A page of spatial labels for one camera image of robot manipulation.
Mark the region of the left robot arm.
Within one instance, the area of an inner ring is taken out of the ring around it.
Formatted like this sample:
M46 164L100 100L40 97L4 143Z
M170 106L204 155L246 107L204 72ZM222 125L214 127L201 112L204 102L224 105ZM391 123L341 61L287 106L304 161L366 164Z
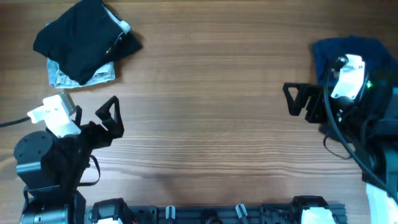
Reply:
M100 124L81 124L82 109L68 93L44 98L28 112L47 128L24 136L14 148L16 173L25 183L21 223L84 223L86 200L77 190L93 150L108 147L124 134L119 99L112 96L96 110Z

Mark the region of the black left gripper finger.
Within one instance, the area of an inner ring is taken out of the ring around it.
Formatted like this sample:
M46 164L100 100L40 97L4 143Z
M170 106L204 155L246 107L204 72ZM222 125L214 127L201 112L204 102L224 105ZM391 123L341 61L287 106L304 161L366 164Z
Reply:
M121 118L120 104L117 96L112 96L105 104L96 110L95 115L99 117L102 125L108 130L113 138L121 138L124 134L124 125Z
M76 116L73 122L77 126L81 126L81 117L82 117L82 108L79 105L76 105Z

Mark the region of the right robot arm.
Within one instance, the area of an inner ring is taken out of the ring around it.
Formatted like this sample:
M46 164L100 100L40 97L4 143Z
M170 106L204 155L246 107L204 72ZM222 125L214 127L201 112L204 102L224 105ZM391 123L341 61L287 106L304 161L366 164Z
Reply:
M285 83L292 116L327 124L362 170L371 223L397 223L397 75L341 73L334 86Z

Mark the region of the black shorts with snap button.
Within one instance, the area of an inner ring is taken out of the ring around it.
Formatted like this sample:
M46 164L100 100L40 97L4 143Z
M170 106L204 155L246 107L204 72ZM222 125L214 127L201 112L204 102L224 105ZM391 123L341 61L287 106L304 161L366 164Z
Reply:
M103 65L138 52L131 26L102 0L83 0L37 34L33 50L57 62L69 79L85 85Z

